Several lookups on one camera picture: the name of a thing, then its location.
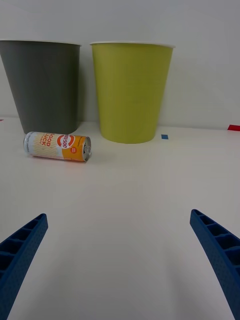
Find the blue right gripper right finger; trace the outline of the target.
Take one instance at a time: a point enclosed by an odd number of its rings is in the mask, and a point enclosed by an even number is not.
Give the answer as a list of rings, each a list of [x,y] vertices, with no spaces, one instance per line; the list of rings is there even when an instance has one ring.
[[[197,209],[189,221],[218,279],[233,317],[240,319],[240,239]]]

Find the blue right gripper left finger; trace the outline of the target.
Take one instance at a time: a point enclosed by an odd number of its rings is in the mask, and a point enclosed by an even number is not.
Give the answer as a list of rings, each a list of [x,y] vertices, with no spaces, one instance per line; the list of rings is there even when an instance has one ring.
[[[0,243],[1,320],[8,318],[47,229],[47,215],[42,213]]]

